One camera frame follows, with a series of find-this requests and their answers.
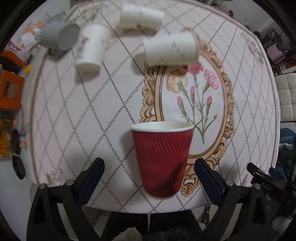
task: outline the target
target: ripple paper cup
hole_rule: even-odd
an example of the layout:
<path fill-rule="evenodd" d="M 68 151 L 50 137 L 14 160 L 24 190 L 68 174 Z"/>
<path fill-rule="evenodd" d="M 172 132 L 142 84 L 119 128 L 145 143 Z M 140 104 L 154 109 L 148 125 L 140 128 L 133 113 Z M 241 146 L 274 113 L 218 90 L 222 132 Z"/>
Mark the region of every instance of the ripple paper cup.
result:
<path fill-rule="evenodd" d="M 163 121 L 132 125 L 140 174 L 147 193 L 176 194 L 182 184 L 194 126 Z"/>

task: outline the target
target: table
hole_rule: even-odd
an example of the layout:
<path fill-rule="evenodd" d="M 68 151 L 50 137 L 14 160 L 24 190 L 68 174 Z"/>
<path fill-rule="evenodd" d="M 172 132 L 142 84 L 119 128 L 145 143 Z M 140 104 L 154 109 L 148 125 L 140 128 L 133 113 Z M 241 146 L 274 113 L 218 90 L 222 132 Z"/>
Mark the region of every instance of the table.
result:
<path fill-rule="evenodd" d="M 238 185 L 250 185 L 248 162 L 264 172 L 274 166 L 279 100 L 271 67 L 256 36 L 196 1 L 132 0 L 164 10 L 156 36 L 192 31 L 200 46 L 196 66 L 149 69 L 142 39 L 151 33 L 119 27 L 124 2 L 78 5 L 69 17 L 81 27 L 100 22 L 112 29 L 99 74 L 74 69 L 76 46 L 59 60 L 45 57 L 32 114 L 32 166 L 37 183 L 63 184 L 101 157 L 106 169 L 89 206 L 163 213 L 209 202 L 194 172 L 197 157 Z M 199 128 L 194 132 L 180 191 L 162 199 L 142 187 L 130 126 L 164 120 L 192 121 Z"/>

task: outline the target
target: ornate gold frame pattern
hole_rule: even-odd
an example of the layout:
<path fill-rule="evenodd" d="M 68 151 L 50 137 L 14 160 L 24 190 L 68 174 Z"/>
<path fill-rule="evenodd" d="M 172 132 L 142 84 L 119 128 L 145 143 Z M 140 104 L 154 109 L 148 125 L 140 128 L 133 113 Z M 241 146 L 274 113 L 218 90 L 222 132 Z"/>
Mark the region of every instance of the ornate gold frame pattern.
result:
<path fill-rule="evenodd" d="M 190 27 L 184 27 L 181 32 L 183 31 L 190 31 L 196 36 L 200 47 L 200 55 L 213 66 L 218 74 L 224 97 L 222 125 L 214 143 L 203 153 L 188 156 L 187 166 L 180 188 L 182 195 L 188 197 L 200 184 L 194 170 L 194 162 L 196 158 L 204 158 L 209 166 L 214 169 L 215 165 L 219 163 L 220 158 L 226 151 L 226 140 L 234 133 L 234 99 L 232 81 L 224 72 L 223 64 L 216 56 L 216 52 L 212 50 L 208 42 L 201 40 Z M 145 86 L 142 89 L 142 95 L 144 98 L 143 107 L 140 111 L 140 122 L 164 121 L 161 95 L 163 78 L 167 67 L 160 66 L 149 68 L 147 63 L 145 63 L 144 66 Z"/>

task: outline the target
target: blue cloth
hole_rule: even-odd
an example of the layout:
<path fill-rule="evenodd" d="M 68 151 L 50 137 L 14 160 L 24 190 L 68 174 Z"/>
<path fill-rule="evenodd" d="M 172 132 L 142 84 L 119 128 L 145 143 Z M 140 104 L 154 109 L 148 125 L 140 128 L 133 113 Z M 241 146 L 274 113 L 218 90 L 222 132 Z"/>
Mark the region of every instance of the blue cloth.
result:
<path fill-rule="evenodd" d="M 296 133 L 289 128 L 283 128 L 280 130 L 279 143 L 293 144 L 293 138 Z"/>

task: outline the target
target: cup rim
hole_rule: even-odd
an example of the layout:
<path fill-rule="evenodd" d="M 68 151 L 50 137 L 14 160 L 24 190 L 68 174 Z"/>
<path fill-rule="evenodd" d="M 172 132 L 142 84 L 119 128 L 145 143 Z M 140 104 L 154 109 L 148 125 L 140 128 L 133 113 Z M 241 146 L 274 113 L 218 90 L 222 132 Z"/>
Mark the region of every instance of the cup rim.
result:
<path fill-rule="evenodd" d="M 133 131 L 152 133 L 182 132 L 193 128 L 193 124 L 181 121 L 152 121 L 137 123 L 131 126 Z"/>

